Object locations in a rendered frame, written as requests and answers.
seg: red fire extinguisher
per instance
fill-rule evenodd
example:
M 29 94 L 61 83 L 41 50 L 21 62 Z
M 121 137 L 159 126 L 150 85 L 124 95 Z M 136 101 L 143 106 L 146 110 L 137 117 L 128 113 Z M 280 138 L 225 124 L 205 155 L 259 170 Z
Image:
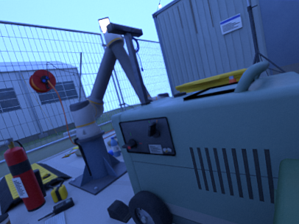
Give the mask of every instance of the red fire extinguisher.
M 22 147 L 15 147 L 12 139 L 9 141 L 9 149 L 4 153 L 4 158 L 13 176 L 15 188 L 27 210 L 37 210 L 46 202 L 41 188 L 25 150 Z

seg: window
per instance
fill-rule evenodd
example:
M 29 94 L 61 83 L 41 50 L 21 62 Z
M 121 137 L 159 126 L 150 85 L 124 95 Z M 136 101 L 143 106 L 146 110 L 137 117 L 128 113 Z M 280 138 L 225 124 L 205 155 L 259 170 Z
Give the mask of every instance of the window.
M 21 106 L 13 88 L 0 89 L 0 113 L 20 110 Z
M 55 88 L 60 95 L 61 100 L 78 98 L 78 94 L 73 81 L 56 83 Z M 56 94 L 54 89 L 46 93 L 38 93 L 38 96 L 40 97 L 42 105 L 47 103 L 59 102 L 58 95 Z

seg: blue sky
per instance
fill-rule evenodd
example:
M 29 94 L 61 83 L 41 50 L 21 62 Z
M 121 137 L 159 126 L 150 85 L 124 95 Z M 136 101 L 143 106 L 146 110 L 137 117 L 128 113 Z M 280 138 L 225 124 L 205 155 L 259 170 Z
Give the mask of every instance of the blue sky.
M 172 0 L 161 0 L 162 7 Z M 99 32 L 97 20 L 143 30 L 140 39 L 158 41 L 152 14 L 159 0 L 0 0 L 0 20 Z

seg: black control panel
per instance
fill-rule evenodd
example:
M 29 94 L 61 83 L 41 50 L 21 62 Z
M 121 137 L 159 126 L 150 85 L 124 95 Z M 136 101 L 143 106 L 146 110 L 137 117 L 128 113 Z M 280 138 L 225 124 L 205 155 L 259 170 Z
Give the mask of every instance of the black control panel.
M 167 118 L 154 118 L 120 123 L 129 153 L 175 155 Z

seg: light stand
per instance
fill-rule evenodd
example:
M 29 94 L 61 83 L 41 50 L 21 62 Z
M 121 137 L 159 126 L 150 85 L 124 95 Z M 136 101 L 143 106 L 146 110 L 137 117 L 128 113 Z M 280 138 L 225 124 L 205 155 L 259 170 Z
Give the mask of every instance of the light stand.
M 254 24 L 254 17 L 253 17 L 253 8 L 254 7 L 251 6 L 251 0 L 247 0 L 247 11 L 248 11 L 249 20 L 250 20 L 251 32 L 253 34 L 253 45 L 254 45 L 254 51 L 255 51 L 253 64 L 260 62 L 259 56 L 261 56 L 264 59 L 266 59 L 267 61 L 269 61 L 271 64 L 273 64 L 276 68 L 281 70 L 281 72 L 285 72 L 281 67 L 277 66 L 271 60 L 269 60 L 268 58 L 263 56 L 258 49 L 258 38 L 256 36 L 256 25 Z

